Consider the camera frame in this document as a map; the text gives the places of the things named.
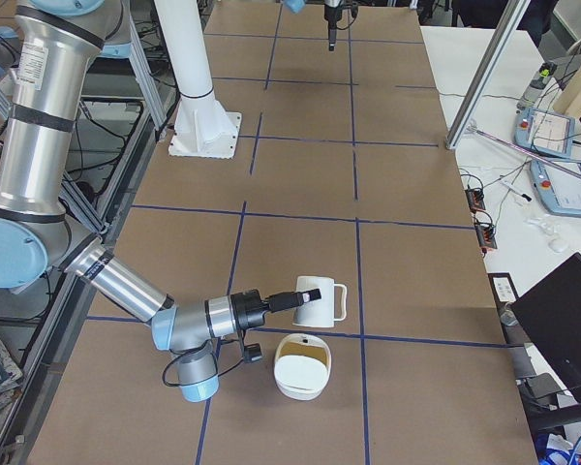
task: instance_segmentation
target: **white pillar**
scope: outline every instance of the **white pillar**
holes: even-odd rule
[[[155,0],[181,102],[169,153],[232,158],[240,113],[215,100],[196,0]]]

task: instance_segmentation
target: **white mug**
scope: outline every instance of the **white mug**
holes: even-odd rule
[[[344,284],[335,283],[332,278],[322,276],[299,276],[297,278],[298,292],[311,291],[316,288],[321,291],[321,298],[297,307],[293,323],[297,326],[333,327],[335,322],[342,322],[347,317],[347,287]],[[340,318],[335,317],[335,288],[342,288]]]

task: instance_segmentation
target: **mug handle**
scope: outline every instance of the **mug handle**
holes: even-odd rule
[[[347,317],[347,287],[344,284],[335,284],[334,288],[342,288],[342,297],[340,298],[340,307],[342,308],[342,315],[340,318],[334,318],[334,322],[342,322]]]

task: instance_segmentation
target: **black monitor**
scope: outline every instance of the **black monitor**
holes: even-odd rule
[[[530,426],[542,429],[580,421],[581,255],[572,255],[512,303],[512,311],[530,340],[579,402],[575,407],[548,412],[536,419],[528,418]]]

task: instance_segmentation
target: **white bowl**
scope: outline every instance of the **white bowl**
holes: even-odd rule
[[[318,397],[329,381],[331,352],[322,339],[289,334],[275,353],[273,375],[278,389],[297,400]]]

